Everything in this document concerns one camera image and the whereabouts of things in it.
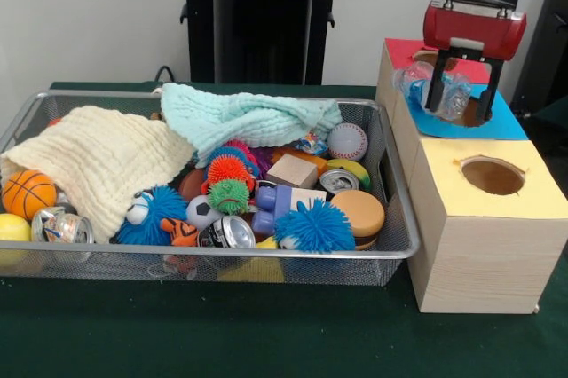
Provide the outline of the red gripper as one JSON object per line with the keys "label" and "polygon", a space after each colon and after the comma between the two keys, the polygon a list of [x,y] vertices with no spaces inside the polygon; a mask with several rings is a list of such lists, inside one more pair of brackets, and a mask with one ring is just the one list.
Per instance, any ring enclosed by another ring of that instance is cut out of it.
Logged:
{"label": "red gripper", "polygon": [[429,47],[446,51],[438,53],[425,107],[431,112],[438,111],[449,60],[447,50],[454,47],[479,51],[484,58],[499,59],[485,61],[491,73],[477,106],[477,120],[488,121],[504,61],[517,53],[526,26],[523,12],[450,0],[431,1],[424,15],[423,40]]}

